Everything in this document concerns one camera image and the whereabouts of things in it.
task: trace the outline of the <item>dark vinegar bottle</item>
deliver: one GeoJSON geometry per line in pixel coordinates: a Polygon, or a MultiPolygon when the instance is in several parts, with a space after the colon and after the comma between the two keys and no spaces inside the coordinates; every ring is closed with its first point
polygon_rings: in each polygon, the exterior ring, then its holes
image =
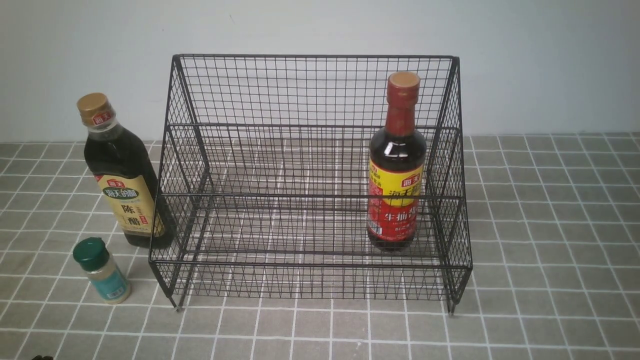
{"type": "MultiPolygon", "coordinates": [[[[420,78],[396,72],[387,81],[387,122],[369,143],[369,195],[415,196],[427,152],[415,131],[420,78]]],[[[369,199],[367,233],[377,248],[401,250],[413,241],[418,199],[369,199]]]]}
{"type": "Polygon", "coordinates": [[[104,94],[88,94],[78,100],[77,107],[88,129],[84,160],[127,241],[149,247],[154,233],[154,247],[169,246],[173,234],[166,204],[158,204],[159,216],[152,224],[157,177],[145,144],[118,123],[104,94]]]}

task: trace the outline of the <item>bottle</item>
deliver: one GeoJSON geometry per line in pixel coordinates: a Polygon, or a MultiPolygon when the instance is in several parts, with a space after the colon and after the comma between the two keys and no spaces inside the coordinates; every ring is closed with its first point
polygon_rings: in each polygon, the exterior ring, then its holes
{"type": "MultiPolygon", "coordinates": [[[[416,196],[427,152],[415,130],[420,78],[395,72],[387,80],[387,122],[369,143],[369,195],[416,196]]],[[[374,246],[401,250],[413,241],[418,199],[369,199],[367,234],[374,246]]]]}
{"type": "Polygon", "coordinates": [[[84,160],[111,204],[127,241],[149,247],[154,233],[154,247],[169,246],[173,237],[171,216],[164,202],[158,204],[155,226],[151,224],[157,177],[145,144],[118,123],[104,94],[83,96],[77,107],[88,130],[84,160]]]}
{"type": "Polygon", "coordinates": [[[87,238],[74,247],[74,260],[107,304],[119,304],[131,294],[131,284],[122,275],[101,238],[87,238]]]}

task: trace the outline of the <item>bottle neck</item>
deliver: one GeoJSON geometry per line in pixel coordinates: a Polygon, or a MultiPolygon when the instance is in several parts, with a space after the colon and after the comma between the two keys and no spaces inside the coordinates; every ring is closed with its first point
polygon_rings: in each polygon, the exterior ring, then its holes
{"type": "Polygon", "coordinates": [[[415,130],[415,106],[389,104],[385,130],[393,136],[409,136],[415,130]]]}
{"type": "Polygon", "coordinates": [[[89,138],[104,141],[117,138],[124,130],[124,127],[122,127],[118,120],[113,117],[109,121],[103,122],[100,125],[88,126],[87,130],[89,138]]]}

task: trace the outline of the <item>spice jar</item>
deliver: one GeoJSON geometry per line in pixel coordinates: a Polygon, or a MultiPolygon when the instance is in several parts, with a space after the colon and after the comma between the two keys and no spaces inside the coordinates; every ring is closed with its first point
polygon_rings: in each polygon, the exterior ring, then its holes
{"type": "Polygon", "coordinates": [[[122,275],[101,238],[87,238],[74,247],[74,260],[107,304],[119,304],[131,294],[131,284],[122,275]]]}

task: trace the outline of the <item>bottle cap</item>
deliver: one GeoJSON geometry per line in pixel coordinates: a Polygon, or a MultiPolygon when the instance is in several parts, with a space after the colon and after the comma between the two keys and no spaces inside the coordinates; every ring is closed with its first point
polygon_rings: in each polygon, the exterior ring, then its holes
{"type": "Polygon", "coordinates": [[[411,108],[418,103],[420,77],[414,72],[401,71],[389,76],[387,102],[395,108],[411,108]]]}
{"type": "Polygon", "coordinates": [[[96,271],[109,261],[109,251],[101,238],[86,238],[74,247],[74,260],[84,271],[96,271]]]}
{"type": "Polygon", "coordinates": [[[76,103],[85,126],[98,126],[116,116],[107,96],[101,92],[85,95],[76,103]]]}

